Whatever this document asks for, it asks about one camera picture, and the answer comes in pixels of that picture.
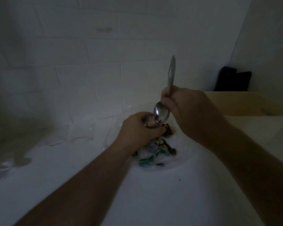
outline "person's right hand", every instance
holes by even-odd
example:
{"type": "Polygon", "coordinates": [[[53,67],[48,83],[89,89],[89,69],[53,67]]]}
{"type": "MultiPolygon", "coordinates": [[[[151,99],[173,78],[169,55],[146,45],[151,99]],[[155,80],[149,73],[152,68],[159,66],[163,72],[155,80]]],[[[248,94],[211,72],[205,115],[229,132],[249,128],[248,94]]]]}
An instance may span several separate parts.
{"type": "Polygon", "coordinates": [[[171,98],[166,95],[167,88],[161,93],[161,103],[188,137],[207,148],[222,144],[228,137],[233,127],[203,91],[172,86],[171,98]]]}

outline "black object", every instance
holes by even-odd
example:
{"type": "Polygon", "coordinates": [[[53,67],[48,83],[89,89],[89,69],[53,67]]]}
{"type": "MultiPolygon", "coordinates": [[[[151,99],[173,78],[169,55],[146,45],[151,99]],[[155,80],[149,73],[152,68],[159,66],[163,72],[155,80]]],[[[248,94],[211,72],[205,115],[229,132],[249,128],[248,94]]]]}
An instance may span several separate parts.
{"type": "Polygon", "coordinates": [[[219,71],[215,91],[247,91],[252,73],[236,73],[237,69],[223,67],[219,71]]]}

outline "green plastic piece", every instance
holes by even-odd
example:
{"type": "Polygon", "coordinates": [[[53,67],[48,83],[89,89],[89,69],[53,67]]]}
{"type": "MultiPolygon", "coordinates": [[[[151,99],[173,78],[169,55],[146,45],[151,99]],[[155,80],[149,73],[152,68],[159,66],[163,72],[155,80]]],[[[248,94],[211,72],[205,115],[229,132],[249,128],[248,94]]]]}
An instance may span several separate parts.
{"type": "Polygon", "coordinates": [[[139,166],[143,167],[143,166],[150,165],[151,163],[153,163],[153,161],[154,161],[154,156],[151,156],[147,159],[140,159],[139,166]]]}
{"type": "Polygon", "coordinates": [[[166,154],[166,151],[165,150],[160,150],[159,152],[157,152],[155,155],[158,156],[159,153],[162,153],[162,154],[166,154]]]}

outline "metal spoon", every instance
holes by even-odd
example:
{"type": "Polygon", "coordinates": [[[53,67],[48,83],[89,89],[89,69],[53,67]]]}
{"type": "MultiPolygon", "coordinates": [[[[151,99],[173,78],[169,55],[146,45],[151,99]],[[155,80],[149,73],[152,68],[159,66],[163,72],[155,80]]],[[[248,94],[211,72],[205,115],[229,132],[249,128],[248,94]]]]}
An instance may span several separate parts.
{"type": "MultiPolygon", "coordinates": [[[[174,76],[175,76],[175,68],[176,68],[176,59],[175,56],[172,56],[169,72],[168,72],[168,91],[167,91],[167,97],[171,96],[171,88],[173,86],[174,76]]],[[[166,122],[170,115],[170,110],[167,106],[162,104],[161,102],[158,102],[154,107],[155,119],[160,122],[166,122]]]]}

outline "white table surface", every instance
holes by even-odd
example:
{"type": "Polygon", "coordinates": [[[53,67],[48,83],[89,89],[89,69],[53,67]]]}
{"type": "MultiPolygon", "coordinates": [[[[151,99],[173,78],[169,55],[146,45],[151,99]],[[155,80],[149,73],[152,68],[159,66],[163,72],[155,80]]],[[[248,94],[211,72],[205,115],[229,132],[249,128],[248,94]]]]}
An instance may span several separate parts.
{"type": "MultiPolygon", "coordinates": [[[[16,223],[102,151],[114,118],[99,120],[90,142],[35,147],[32,162],[0,181],[0,226],[16,223]]],[[[283,128],[266,149],[283,161],[283,128]]],[[[174,169],[128,171],[106,225],[263,225],[223,164],[207,149],[174,169]]]]}

